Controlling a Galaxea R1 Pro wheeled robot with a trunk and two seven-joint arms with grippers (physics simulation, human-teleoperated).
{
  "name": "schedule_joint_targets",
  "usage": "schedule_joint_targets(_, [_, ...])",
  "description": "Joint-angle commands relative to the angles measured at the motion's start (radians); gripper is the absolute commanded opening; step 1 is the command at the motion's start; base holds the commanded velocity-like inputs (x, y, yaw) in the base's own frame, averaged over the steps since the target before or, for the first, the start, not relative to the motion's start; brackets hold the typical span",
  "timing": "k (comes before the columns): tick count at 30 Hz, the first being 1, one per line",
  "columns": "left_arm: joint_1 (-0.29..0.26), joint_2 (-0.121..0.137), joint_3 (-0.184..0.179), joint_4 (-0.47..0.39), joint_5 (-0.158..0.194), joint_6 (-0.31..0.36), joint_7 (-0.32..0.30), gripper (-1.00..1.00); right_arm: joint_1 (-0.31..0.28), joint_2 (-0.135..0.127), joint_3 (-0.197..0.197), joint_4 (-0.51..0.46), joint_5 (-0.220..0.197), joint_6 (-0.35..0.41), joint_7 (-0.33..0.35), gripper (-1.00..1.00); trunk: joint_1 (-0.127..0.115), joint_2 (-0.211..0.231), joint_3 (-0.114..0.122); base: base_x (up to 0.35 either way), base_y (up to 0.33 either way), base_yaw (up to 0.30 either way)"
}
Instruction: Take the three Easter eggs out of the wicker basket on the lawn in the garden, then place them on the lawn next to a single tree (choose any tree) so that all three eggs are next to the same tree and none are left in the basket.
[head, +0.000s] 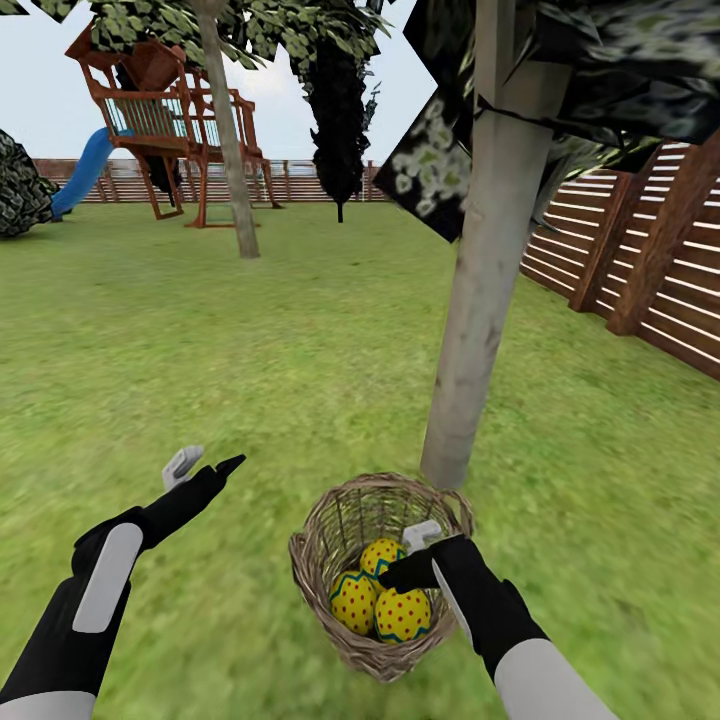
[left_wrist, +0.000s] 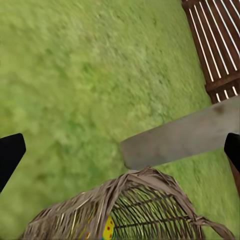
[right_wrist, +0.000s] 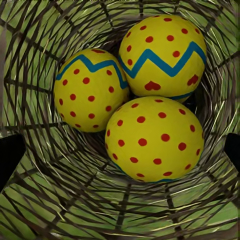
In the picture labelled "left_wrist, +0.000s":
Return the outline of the wicker basket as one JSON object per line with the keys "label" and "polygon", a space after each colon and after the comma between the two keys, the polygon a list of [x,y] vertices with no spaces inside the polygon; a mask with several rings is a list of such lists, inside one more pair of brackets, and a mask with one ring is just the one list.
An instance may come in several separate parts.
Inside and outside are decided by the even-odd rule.
{"label": "wicker basket", "polygon": [[[148,198],[141,196],[141,201],[136,190]],[[156,211],[152,211],[155,207],[161,220]],[[160,209],[166,219],[163,218]],[[132,223],[121,224],[119,218],[122,216],[118,210]],[[137,217],[135,211],[146,222]],[[118,223],[117,226],[115,221],[113,222],[115,240],[124,240],[122,228],[126,231],[125,228],[129,227],[137,227],[138,240],[207,240],[202,226],[212,227],[223,240],[237,240],[226,225],[212,222],[203,214],[198,216],[194,205],[177,180],[150,165],[143,170],[129,169],[116,179],[110,179],[93,189],[78,193],[73,198],[48,206],[27,224],[18,240],[103,240],[111,212]],[[174,223],[175,232],[171,221]],[[169,223],[171,233],[166,222]],[[148,233],[145,225],[148,225]]]}

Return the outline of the easter egg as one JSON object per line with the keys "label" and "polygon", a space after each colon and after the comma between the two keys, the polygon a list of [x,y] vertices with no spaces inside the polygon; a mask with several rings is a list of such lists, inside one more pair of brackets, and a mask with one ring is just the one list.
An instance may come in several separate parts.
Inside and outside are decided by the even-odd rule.
{"label": "easter egg", "polygon": [[112,216],[109,215],[103,231],[102,240],[115,240],[115,239],[116,239],[115,224],[112,219]]}

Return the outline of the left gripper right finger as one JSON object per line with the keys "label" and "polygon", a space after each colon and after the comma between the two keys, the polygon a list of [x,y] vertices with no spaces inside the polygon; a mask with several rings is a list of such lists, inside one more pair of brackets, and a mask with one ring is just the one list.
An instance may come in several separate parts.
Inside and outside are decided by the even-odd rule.
{"label": "left gripper right finger", "polygon": [[225,141],[224,151],[240,173],[240,135],[228,133]]}

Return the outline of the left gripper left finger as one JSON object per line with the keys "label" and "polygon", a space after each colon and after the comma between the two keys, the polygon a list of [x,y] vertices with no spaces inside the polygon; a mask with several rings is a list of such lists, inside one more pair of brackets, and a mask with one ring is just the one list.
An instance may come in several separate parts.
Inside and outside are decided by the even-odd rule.
{"label": "left gripper left finger", "polygon": [[22,133],[0,138],[0,193],[26,153]]}

